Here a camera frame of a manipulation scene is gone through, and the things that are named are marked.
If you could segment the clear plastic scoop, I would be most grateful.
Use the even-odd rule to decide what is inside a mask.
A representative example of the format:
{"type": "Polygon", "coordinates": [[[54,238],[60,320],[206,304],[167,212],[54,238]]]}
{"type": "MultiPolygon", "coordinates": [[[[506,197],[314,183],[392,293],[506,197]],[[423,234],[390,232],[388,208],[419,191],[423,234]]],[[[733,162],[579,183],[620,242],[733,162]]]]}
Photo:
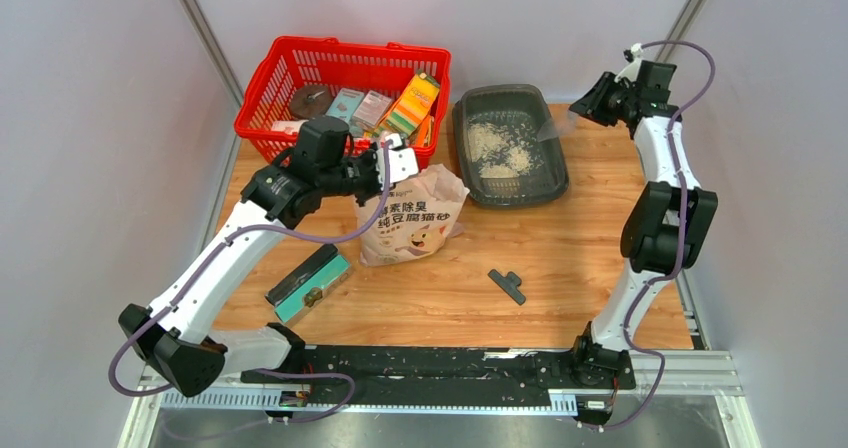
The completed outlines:
{"type": "Polygon", "coordinates": [[[571,111],[552,115],[538,129],[536,139],[538,142],[559,140],[576,130],[578,120],[579,116],[571,111]]]}

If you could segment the pink cat litter bag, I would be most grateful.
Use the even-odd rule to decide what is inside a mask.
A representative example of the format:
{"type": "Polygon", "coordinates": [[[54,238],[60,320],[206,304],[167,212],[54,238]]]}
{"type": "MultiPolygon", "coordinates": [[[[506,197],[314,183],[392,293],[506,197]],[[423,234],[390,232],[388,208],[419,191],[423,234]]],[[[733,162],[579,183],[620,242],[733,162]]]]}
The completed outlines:
{"type": "Polygon", "coordinates": [[[462,232],[459,215],[470,190],[442,164],[393,188],[374,224],[359,237],[359,261],[377,267],[418,260],[462,232]]]}

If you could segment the black bag clip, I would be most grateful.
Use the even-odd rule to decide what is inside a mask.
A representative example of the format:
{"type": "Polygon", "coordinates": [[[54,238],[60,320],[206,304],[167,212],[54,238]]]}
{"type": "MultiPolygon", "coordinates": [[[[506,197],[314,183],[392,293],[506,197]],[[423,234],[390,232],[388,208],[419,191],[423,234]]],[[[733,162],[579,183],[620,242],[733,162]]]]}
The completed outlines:
{"type": "Polygon", "coordinates": [[[509,271],[502,274],[496,269],[491,269],[488,272],[488,277],[517,305],[522,306],[526,303],[526,296],[520,290],[522,279],[516,273],[509,271]]]}

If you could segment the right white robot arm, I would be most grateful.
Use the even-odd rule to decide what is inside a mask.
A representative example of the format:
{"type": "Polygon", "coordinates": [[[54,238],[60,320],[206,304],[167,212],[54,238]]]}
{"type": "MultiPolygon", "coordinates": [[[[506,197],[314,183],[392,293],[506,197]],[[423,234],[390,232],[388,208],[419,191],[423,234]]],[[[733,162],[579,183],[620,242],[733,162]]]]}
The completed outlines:
{"type": "Polygon", "coordinates": [[[573,347],[569,371],[582,386],[615,383],[629,368],[635,331],[664,287],[694,265],[718,208],[717,194],[701,187],[684,153],[682,115],[669,102],[675,71],[633,60],[604,73],[570,109],[603,126],[625,124],[645,177],[622,229],[622,274],[573,347]]]}

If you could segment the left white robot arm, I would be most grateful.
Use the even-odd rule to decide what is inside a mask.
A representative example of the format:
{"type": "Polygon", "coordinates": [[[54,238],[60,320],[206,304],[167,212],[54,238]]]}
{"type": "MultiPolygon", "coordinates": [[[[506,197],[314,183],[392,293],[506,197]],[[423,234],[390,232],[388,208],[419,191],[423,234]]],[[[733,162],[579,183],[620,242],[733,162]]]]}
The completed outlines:
{"type": "Polygon", "coordinates": [[[280,242],[324,245],[355,239],[378,220],[393,185],[417,174],[415,153],[401,136],[382,135],[360,154],[349,148],[350,139],[348,124],[340,119],[320,116],[304,122],[295,145],[254,173],[224,226],[186,271],[150,303],[123,309],[118,324],[126,340],[108,368],[116,392],[144,394],[118,379],[118,364],[128,351],[165,380],[156,393],[174,388],[193,397],[223,375],[263,369],[283,383],[302,376],[305,355],[293,347],[282,325],[270,323],[255,331],[215,331],[212,326],[234,291],[280,242]],[[324,199],[348,196],[360,206],[378,201],[355,231],[335,238],[297,231],[324,199]]]}

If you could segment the grey pink small box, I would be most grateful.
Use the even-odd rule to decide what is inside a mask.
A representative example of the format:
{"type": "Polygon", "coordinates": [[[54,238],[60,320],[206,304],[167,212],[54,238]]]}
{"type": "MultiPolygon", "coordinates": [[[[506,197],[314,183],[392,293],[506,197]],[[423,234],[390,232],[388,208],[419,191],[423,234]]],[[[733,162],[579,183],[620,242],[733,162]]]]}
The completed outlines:
{"type": "Polygon", "coordinates": [[[351,127],[373,131],[393,102],[392,97],[369,90],[351,117],[351,127]]]}

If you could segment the teal small box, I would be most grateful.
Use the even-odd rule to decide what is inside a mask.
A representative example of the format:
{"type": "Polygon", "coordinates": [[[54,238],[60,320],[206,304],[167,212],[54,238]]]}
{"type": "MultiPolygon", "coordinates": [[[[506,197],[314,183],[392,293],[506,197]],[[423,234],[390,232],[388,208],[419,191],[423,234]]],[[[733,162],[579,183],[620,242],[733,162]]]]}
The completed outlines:
{"type": "Polygon", "coordinates": [[[324,115],[350,123],[353,114],[365,98],[362,91],[341,88],[332,100],[324,115]]]}

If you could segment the dark grey litter box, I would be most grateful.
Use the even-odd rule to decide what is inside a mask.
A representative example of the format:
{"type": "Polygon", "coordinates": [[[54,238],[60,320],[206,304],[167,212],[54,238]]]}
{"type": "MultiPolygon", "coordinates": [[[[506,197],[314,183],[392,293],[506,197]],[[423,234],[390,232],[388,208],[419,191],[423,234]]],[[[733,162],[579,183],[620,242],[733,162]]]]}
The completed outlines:
{"type": "Polygon", "coordinates": [[[477,205],[522,208],[566,193],[569,175],[559,141],[538,139],[552,116],[535,86],[471,89],[455,104],[452,120],[461,178],[477,205]]]}

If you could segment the teal and black box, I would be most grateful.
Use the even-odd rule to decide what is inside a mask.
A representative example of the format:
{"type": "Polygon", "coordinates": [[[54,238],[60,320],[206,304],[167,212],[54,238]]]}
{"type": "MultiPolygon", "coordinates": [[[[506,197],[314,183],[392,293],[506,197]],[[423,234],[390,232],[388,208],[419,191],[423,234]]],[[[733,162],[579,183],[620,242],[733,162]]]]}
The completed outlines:
{"type": "Polygon", "coordinates": [[[334,244],[323,244],[269,290],[265,299],[277,319],[291,326],[326,299],[351,271],[351,263],[334,244]]]}

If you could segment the white pink packet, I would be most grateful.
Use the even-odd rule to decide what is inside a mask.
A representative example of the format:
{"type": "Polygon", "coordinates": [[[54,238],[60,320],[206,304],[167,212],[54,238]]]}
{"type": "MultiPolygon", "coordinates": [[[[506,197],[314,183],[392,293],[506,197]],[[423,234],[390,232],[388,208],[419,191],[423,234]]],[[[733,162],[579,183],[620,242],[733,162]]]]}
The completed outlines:
{"type": "Polygon", "coordinates": [[[271,125],[272,132],[296,136],[306,120],[277,120],[271,125]]]}

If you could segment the brown round object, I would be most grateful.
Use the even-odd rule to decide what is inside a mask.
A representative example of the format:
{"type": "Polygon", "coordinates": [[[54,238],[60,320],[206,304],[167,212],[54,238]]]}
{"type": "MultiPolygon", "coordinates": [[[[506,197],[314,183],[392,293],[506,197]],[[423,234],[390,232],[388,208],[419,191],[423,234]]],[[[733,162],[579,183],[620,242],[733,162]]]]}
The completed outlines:
{"type": "Polygon", "coordinates": [[[333,99],[327,85],[307,85],[294,92],[289,112],[295,120],[315,118],[324,115],[333,99]]]}

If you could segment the yellow orange carton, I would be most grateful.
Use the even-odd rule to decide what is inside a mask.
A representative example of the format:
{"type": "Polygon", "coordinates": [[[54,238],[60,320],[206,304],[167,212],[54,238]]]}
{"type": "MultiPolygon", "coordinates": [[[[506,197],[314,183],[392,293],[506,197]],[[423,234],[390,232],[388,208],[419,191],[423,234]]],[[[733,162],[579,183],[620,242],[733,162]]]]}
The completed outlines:
{"type": "Polygon", "coordinates": [[[426,72],[417,72],[377,127],[381,131],[390,131],[404,138],[408,137],[429,115],[440,91],[441,86],[435,78],[426,72]]]}

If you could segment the red plastic shopping basket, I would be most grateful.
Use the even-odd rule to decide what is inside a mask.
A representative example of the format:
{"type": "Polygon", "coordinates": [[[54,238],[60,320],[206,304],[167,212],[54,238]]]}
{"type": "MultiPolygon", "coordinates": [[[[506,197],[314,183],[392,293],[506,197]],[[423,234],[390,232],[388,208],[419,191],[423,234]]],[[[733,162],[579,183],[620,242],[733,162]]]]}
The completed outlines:
{"type": "Polygon", "coordinates": [[[321,115],[339,91],[370,91],[397,98],[415,74],[428,74],[440,85],[430,109],[428,141],[414,148],[418,166],[436,152],[440,125],[450,94],[451,53],[444,48],[389,42],[385,45],[341,42],[336,38],[276,38],[254,72],[234,121],[235,133],[253,144],[265,160],[295,144],[292,120],[321,115]]]}

